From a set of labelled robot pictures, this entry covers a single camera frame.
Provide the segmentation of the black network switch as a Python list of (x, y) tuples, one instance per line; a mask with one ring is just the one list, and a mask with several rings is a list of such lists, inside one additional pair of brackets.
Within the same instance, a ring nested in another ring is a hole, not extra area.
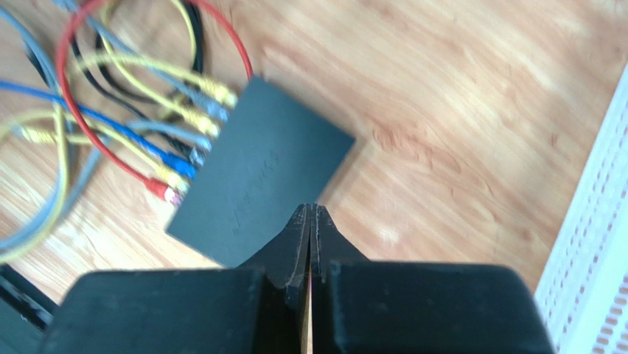
[(233, 268), (319, 196), (355, 138), (254, 77), (197, 172), (166, 232)]

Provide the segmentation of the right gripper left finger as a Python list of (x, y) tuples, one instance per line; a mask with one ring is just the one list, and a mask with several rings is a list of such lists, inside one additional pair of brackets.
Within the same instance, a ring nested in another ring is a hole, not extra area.
[(240, 268), (262, 269), (284, 295), (286, 306), (302, 307), (307, 298), (311, 206), (298, 206), (284, 229)]

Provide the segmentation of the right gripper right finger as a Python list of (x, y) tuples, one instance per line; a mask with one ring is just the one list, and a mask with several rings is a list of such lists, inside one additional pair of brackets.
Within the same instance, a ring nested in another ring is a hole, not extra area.
[(331, 262), (361, 262), (369, 259), (347, 240), (336, 227), (327, 208), (311, 206), (310, 219), (310, 278), (312, 284), (326, 282)]

